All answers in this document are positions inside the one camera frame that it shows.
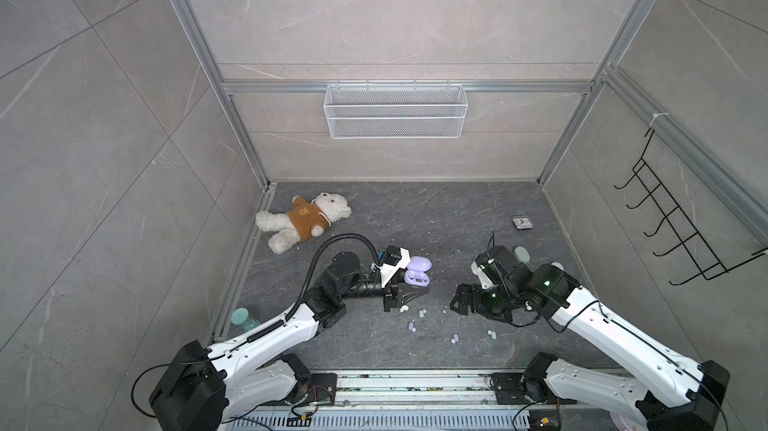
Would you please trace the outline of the purple earbud charging case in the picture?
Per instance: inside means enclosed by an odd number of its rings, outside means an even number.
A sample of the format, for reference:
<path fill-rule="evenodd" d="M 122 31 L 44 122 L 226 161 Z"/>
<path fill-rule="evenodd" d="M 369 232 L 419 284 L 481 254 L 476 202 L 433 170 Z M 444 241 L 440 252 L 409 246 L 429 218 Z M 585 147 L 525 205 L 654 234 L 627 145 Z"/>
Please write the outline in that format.
<path fill-rule="evenodd" d="M 404 274 L 404 281 L 415 287 L 426 288 L 430 284 L 428 272 L 432 268 L 432 262 L 425 257 L 413 256 Z"/>

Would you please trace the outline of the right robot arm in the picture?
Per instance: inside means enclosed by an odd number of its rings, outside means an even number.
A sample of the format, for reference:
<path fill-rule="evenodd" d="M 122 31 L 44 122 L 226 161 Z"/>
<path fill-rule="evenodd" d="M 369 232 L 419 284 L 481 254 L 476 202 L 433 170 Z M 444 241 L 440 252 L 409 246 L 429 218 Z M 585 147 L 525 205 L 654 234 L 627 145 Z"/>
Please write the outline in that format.
<path fill-rule="evenodd" d="M 617 376 L 586 369 L 541 352 L 517 383 L 501 375 L 500 393 L 517 391 L 530 404 L 573 400 L 606 410 L 643 430 L 713 430 L 727 419 L 722 405 L 729 372 L 699 363 L 663 345 L 605 306 L 558 263 L 536 270 L 523 247 L 490 245 L 472 262 L 475 284 L 457 286 L 452 311 L 514 322 L 517 310 L 534 313 L 557 334 L 572 331 L 627 371 Z"/>

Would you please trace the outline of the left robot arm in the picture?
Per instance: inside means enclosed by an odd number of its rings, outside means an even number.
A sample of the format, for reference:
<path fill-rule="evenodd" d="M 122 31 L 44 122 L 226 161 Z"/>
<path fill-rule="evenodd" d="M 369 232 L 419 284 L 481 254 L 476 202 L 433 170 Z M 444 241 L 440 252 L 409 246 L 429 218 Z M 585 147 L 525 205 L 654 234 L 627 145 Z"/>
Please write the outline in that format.
<path fill-rule="evenodd" d="M 391 311 L 427 294 L 431 268 L 402 247 L 379 251 L 358 233 L 333 236 L 313 255 L 286 311 L 229 340 L 184 345 L 161 365 L 148 406 L 138 411 L 164 430 L 221 430 L 263 404 L 299 400 L 311 374 L 291 348 L 340 321 L 348 298 L 380 298 Z"/>

